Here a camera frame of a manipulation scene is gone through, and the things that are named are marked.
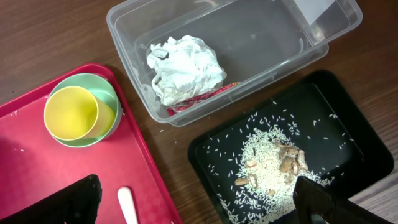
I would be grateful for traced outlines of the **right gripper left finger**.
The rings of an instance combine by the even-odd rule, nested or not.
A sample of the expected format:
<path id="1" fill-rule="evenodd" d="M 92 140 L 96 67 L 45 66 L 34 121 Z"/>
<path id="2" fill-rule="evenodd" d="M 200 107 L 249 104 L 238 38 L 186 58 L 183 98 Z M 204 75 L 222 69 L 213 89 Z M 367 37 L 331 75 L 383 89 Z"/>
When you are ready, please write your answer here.
<path id="1" fill-rule="evenodd" d="M 100 179 L 97 175 L 91 174 L 1 219 L 1 224 L 94 224 L 101 198 Z"/>

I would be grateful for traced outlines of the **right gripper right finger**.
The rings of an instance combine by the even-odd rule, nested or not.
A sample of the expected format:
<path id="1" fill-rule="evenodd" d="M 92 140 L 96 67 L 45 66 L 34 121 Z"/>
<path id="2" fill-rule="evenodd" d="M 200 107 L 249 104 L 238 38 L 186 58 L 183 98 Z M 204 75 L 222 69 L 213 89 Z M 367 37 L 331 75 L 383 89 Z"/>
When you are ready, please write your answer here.
<path id="1" fill-rule="evenodd" d="M 312 215 L 330 224 L 391 224 L 304 176 L 295 183 L 293 201 L 298 221 L 304 224 L 313 222 Z"/>

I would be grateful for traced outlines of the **white plastic fork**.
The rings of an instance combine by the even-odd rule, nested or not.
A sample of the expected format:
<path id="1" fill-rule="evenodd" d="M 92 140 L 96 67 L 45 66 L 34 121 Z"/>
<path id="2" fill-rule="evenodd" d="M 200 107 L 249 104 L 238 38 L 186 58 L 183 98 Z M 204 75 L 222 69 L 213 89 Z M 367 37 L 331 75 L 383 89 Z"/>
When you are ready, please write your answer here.
<path id="1" fill-rule="evenodd" d="M 138 224 L 132 193 L 128 187 L 121 187 L 118 190 L 118 200 L 126 223 Z"/>

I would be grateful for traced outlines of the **leftover rice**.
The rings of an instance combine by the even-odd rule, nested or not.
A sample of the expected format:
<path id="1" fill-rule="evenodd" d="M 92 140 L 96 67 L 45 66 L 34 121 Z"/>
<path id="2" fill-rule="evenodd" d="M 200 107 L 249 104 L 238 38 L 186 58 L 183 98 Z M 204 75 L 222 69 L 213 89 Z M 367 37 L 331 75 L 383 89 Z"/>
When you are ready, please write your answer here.
<path id="1" fill-rule="evenodd" d="M 298 177 L 330 187 L 357 145 L 322 100 L 279 100 L 207 137 L 201 167 L 229 223 L 272 223 L 294 209 Z"/>

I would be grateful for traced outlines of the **yellow cup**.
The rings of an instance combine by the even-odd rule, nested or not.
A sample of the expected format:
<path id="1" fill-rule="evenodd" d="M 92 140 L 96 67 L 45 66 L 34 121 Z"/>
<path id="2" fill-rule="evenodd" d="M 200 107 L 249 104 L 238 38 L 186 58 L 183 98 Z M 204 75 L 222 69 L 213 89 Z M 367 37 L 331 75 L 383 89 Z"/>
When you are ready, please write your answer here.
<path id="1" fill-rule="evenodd" d="M 112 127 L 116 113 L 80 86 L 67 86 L 50 96 L 44 108 L 49 133 L 63 141 L 96 138 Z"/>

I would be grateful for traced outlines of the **green bowl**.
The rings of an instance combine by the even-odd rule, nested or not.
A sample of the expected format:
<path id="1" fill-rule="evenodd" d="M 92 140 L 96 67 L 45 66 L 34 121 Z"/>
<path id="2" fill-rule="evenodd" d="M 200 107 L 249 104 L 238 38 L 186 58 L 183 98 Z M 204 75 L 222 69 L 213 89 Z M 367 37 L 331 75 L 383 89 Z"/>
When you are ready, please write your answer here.
<path id="1" fill-rule="evenodd" d="M 108 106 L 110 106 L 113 109 L 113 111 L 116 113 L 116 119 L 111 129 L 105 135 L 100 137 L 81 139 L 75 141 L 63 141 L 52 135 L 51 136 L 54 139 L 56 139 L 59 143 L 68 147 L 75 147 L 75 148 L 92 146 L 110 137 L 110 135 L 112 135 L 119 126 L 123 112 L 120 100 L 118 99 L 116 91 L 112 87 L 112 85 L 105 78 L 102 78 L 98 75 L 92 73 L 79 73 L 77 75 L 72 75 L 66 78 L 65 80 L 61 81 L 52 90 L 52 92 L 49 94 L 49 97 L 52 96 L 56 91 L 65 88 L 67 86 L 80 86 L 89 90 L 92 94 L 94 94 L 96 97 L 104 101 Z"/>

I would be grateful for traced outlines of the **red snack wrapper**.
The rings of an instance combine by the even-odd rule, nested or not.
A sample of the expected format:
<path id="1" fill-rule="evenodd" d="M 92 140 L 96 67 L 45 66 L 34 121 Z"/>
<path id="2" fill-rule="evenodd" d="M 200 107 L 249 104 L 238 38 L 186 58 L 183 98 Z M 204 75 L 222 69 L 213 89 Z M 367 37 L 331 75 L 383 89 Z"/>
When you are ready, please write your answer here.
<path id="1" fill-rule="evenodd" d="M 204 93 L 202 95 L 194 96 L 192 98 L 189 98 L 187 100 L 181 101 L 177 103 L 176 105 L 170 106 L 167 108 L 167 113 L 169 116 L 173 116 L 177 113 L 183 112 L 192 106 L 201 103 L 202 101 L 205 101 L 215 95 L 219 95 L 220 93 L 229 90 L 230 88 L 238 85 L 238 82 L 235 83 L 230 83 L 228 85 L 222 86 L 221 88 L 214 90 L 214 91 L 209 91 L 208 93 Z"/>

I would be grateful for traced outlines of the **white napkin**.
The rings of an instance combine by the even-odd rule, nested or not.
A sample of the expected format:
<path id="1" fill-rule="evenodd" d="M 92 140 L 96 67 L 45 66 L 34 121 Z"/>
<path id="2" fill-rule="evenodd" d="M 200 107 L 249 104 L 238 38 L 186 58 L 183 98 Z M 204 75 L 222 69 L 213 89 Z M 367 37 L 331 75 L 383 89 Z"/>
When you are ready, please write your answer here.
<path id="1" fill-rule="evenodd" d="M 151 85 L 164 106 L 173 106 L 222 87 L 227 77 L 215 51 L 190 35 L 152 44 L 147 65 L 155 71 Z"/>

